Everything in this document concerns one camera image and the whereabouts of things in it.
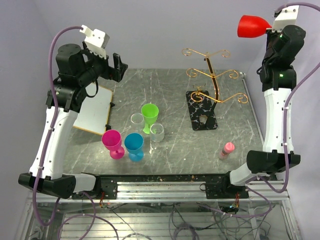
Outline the magenta wine glass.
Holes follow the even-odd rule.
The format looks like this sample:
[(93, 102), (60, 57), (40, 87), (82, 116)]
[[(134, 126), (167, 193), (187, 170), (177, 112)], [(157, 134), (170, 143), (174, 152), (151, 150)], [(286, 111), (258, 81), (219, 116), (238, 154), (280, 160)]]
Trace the magenta wine glass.
[(102, 135), (101, 141), (109, 150), (109, 155), (112, 159), (119, 160), (125, 155), (125, 150), (122, 147), (122, 137), (117, 130), (107, 130)]

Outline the red wine glass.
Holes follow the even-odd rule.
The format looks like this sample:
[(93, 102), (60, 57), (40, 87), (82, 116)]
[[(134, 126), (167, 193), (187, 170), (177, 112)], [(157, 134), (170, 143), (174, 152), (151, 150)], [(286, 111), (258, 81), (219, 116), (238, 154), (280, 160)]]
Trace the red wine glass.
[(272, 26), (263, 18), (254, 15), (243, 15), (238, 23), (239, 38), (257, 38), (264, 35)]

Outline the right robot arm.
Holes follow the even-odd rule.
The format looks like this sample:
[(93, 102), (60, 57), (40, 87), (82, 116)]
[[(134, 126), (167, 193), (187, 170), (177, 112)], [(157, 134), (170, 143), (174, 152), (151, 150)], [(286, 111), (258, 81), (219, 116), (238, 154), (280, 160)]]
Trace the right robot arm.
[(266, 129), (261, 151), (250, 150), (246, 162), (229, 173), (229, 181), (220, 186), (226, 198), (238, 192), (253, 178), (288, 173), (300, 164), (291, 139), (291, 107), (297, 86), (297, 73), (292, 66), (304, 45), (306, 32), (299, 26), (287, 25), (279, 33), (267, 33), (267, 46), (261, 67), (257, 70), (266, 104)]

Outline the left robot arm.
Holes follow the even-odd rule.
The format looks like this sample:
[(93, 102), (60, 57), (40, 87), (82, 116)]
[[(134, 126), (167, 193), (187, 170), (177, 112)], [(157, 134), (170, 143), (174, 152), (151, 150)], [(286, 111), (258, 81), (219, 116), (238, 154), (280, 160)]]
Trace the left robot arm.
[(61, 199), (82, 191), (96, 199), (102, 193), (99, 175), (63, 173), (67, 140), (84, 100), (89, 97), (87, 86), (97, 83), (99, 77), (120, 82), (128, 65), (114, 53), (114, 66), (109, 66), (108, 57), (94, 54), (86, 44), (73, 43), (59, 47), (55, 60), (58, 77), (53, 80), (53, 90), (47, 92), (46, 120), (39, 150), (29, 171), (19, 175), (18, 183)]

